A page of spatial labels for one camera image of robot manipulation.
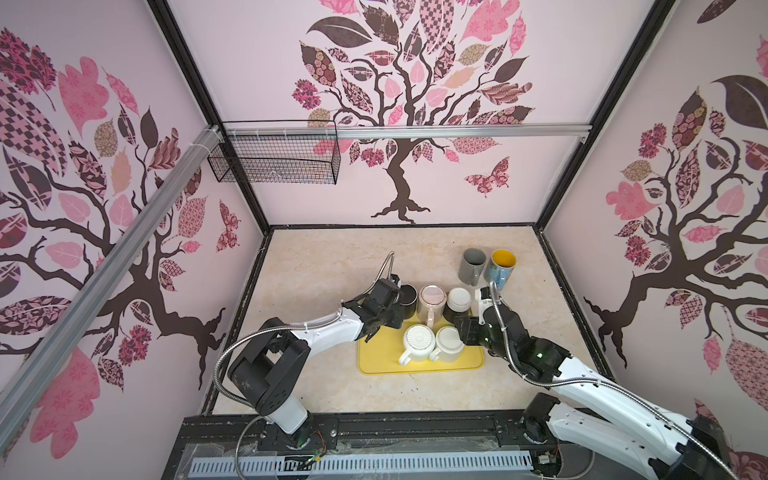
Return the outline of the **blue mug yellow inside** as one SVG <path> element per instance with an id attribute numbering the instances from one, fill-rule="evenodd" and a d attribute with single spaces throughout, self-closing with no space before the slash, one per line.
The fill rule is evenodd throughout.
<path id="1" fill-rule="evenodd" d="M 484 272 L 486 282 L 488 284 L 494 283 L 497 289 L 502 291 L 514 270 L 516 263 L 516 256 L 509 250 L 495 250 L 490 255 Z"/>

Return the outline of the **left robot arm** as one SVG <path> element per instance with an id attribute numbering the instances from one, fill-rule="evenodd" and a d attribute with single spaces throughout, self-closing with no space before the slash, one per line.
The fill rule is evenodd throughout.
<path id="1" fill-rule="evenodd" d="M 368 341 L 383 327 L 399 329 L 405 320 L 400 296 L 401 281 L 392 274 L 325 317 L 291 325 L 271 318 L 231 360 L 226 377 L 246 405 L 300 444 L 312 420 L 293 391 L 307 361 L 342 344 Z"/>

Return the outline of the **grey mug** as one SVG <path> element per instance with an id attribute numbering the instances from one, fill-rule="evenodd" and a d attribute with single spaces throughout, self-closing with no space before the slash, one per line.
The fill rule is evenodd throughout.
<path id="1" fill-rule="evenodd" d="M 458 279 L 466 285 L 477 286 L 486 262 L 487 256 L 484 251 L 477 248 L 465 250 L 458 269 Z"/>

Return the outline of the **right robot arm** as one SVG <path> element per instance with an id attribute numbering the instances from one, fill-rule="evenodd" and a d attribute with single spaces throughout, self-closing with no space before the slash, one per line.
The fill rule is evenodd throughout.
<path id="1" fill-rule="evenodd" d="M 539 388 L 520 420 L 529 441 L 578 444 L 646 479 L 735 478 L 715 421 L 668 411 L 608 380 L 555 342 L 530 335 L 503 301 L 449 321 L 464 345 L 486 349 Z"/>

